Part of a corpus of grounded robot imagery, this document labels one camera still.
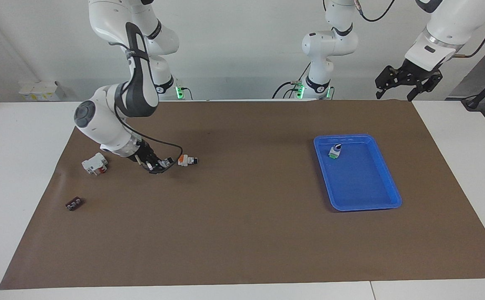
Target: brown table covering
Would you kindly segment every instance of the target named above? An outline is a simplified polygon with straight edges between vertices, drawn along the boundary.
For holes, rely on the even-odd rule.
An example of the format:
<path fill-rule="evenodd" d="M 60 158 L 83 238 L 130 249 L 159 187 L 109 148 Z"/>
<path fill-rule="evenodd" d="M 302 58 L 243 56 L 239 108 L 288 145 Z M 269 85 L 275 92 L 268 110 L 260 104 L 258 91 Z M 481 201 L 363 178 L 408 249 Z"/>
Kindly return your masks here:
<path fill-rule="evenodd" d="M 411 103 L 162 103 L 130 124 L 200 164 L 149 175 L 106 154 L 88 175 L 99 145 L 75 130 L 0 289 L 485 278 L 485 229 Z M 330 205 L 313 139 L 354 133 L 376 139 L 399 209 Z"/>

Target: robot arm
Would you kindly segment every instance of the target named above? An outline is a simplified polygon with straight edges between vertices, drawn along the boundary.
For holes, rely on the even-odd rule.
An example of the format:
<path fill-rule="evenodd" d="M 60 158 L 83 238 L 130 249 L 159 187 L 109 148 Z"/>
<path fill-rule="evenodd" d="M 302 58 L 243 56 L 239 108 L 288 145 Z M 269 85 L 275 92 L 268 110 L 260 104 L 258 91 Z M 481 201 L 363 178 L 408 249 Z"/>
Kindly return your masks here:
<path fill-rule="evenodd" d="M 311 59 L 309 75 L 303 80 L 303 98 L 322 99 L 332 79 L 333 62 L 329 57 L 354 53 L 359 43 L 353 32 L 353 0 L 327 0 L 326 20 L 332 30 L 307 34 L 303 52 Z"/>
<path fill-rule="evenodd" d="M 174 161 L 161 160 L 147 142 L 136 135 L 123 118 L 151 116 L 161 95 L 177 95 L 177 80 L 168 63 L 159 55 L 175 53 L 179 40 L 155 17 L 153 0 L 91 0 L 90 25 L 94 32 L 122 48 L 131 77 L 122 84 L 98 89 L 80 104 L 74 118 L 76 127 L 101 144 L 103 151 L 138 162 L 150 173 L 163 173 Z"/>
<path fill-rule="evenodd" d="M 431 20 L 405 55 L 398 69 L 387 66 L 376 78 L 381 91 L 376 97 L 400 85 L 413 85 L 407 95 L 412 101 L 419 93 L 431 92 L 442 80 L 439 70 L 485 23 L 485 0 L 416 0 L 418 6 L 431 13 Z"/>

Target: blue tray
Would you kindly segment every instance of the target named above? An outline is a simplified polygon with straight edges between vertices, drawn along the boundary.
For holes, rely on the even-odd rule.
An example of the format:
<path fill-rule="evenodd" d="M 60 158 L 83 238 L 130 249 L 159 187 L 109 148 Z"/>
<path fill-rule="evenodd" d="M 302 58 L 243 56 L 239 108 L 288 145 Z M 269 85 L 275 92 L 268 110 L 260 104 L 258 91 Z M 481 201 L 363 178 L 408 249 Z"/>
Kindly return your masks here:
<path fill-rule="evenodd" d="M 338 159 L 328 156 L 342 144 Z M 327 135 L 314 140 L 329 199 L 339 211 L 398 208 L 402 199 L 376 140 L 370 135 Z"/>

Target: small object in tray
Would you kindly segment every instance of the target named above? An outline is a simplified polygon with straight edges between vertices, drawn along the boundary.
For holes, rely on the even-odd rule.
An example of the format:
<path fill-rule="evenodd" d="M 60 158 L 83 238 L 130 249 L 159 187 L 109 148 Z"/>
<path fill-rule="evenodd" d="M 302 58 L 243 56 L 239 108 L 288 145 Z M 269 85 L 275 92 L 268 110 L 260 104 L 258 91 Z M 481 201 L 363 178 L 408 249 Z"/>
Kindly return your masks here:
<path fill-rule="evenodd" d="M 334 145 L 333 148 L 329 151 L 329 157 L 334 160 L 338 159 L 339 155 L 341 155 L 341 149 L 342 149 L 341 144 Z"/>
<path fill-rule="evenodd" d="M 347 147 L 339 159 L 329 149 Z M 376 140 L 370 135 L 326 135 L 314 140 L 329 200 L 339 211 L 393 209 L 402 204 Z"/>

